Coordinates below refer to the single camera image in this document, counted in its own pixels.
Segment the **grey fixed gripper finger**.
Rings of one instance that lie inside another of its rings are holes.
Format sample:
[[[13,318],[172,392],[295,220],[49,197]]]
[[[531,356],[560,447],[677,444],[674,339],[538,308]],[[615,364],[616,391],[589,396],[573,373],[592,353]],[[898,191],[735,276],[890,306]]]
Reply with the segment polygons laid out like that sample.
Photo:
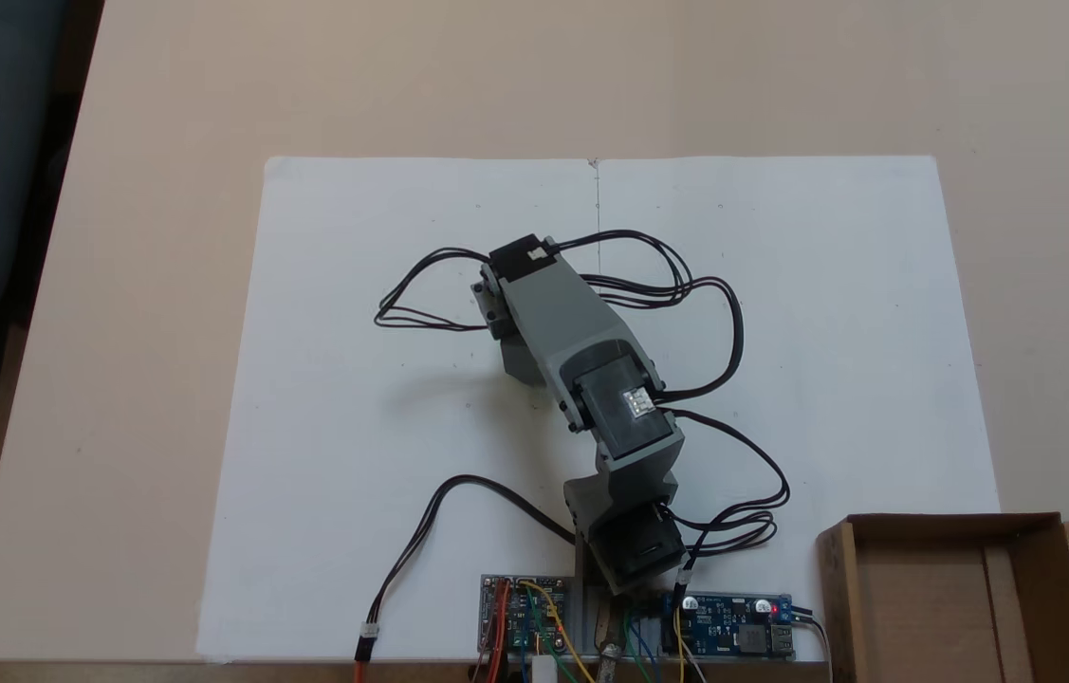
[[[530,329],[507,333],[500,339],[505,372],[526,386],[547,388],[551,345],[544,332]]]

